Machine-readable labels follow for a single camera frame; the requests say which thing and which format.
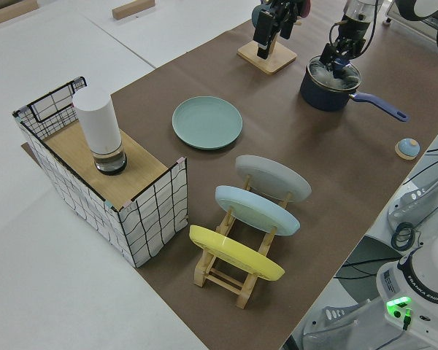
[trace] storage box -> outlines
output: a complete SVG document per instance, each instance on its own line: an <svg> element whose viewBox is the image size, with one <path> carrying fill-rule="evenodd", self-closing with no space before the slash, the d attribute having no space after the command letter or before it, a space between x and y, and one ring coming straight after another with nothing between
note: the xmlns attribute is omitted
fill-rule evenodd
<svg viewBox="0 0 438 350"><path fill-rule="evenodd" d="M99 173L72 106L83 77L13 112L35 158L58 194L139 267L187 223L187 162L170 168L121 131L127 167Z"/></svg>

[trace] saucepan handle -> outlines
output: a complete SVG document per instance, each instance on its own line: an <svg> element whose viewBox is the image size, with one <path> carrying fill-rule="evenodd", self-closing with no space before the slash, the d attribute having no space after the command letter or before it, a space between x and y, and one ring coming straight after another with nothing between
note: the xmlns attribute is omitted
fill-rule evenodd
<svg viewBox="0 0 438 350"><path fill-rule="evenodd" d="M409 120L408 115L399 111L395 106L389 104L388 102L377 96L371 95L369 93L359 93L356 91L354 93L350 93L349 97L355 102L369 102L371 104L374 104L379 109L382 109L389 115L392 115L397 120L400 120L402 122L406 122Z"/></svg>

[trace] saucepan lid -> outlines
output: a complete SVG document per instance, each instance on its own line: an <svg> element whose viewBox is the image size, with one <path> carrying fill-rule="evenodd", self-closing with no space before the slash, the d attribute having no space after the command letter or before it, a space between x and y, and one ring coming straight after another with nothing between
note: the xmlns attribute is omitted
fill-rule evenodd
<svg viewBox="0 0 438 350"><path fill-rule="evenodd" d="M361 75L358 69L351 63L338 70L337 74L328 70L320 61L320 56L310 60L307 72L312 81L324 89L335 92L353 92L361 84Z"/></svg>

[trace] brown tablecloth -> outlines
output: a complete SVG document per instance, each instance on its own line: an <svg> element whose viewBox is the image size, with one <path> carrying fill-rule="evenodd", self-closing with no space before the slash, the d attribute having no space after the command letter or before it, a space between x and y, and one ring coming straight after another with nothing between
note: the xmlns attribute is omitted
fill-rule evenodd
<svg viewBox="0 0 438 350"><path fill-rule="evenodd" d="M285 275L276 282L258 280L245 310L234 305L236 296L229 291L208 281L203 288L193 284L201 251L188 229L138 269L210 349L278 349L413 167L396 155L396 142L412 137L425 150L438 133L438 52L395 23L379 25L372 46L353 63L363 78L360 90L399 107L411 116L408 123L353 101L340 112L322 112L299 95L305 66L321 53L344 3L312 2L303 25L294 27L288 41L280 40L297 60L273 76L237 55L253 37L246 22L112 96L119 126L128 135L164 164L188 158L191 224L213 230L219 224L224 213L215 188L241 186L234 170L238 155L276 160L312 186L306 201L288 206L300 231L276 237L268 255ZM194 96L217 96L238 108L243 130L235 143L202 151L179 140L172 112ZM255 248L262 239L241 224L231 237Z"/></svg>

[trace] white canister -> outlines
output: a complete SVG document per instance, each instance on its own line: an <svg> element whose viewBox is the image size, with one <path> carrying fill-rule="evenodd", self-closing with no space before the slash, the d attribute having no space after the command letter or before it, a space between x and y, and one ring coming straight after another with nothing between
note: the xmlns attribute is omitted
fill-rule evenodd
<svg viewBox="0 0 438 350"><path fill-rule="evenodd" d="M96 167L103 174L120 173L126 167L126 154L110 94L83 87L73 95L73 107Z"/></svg>

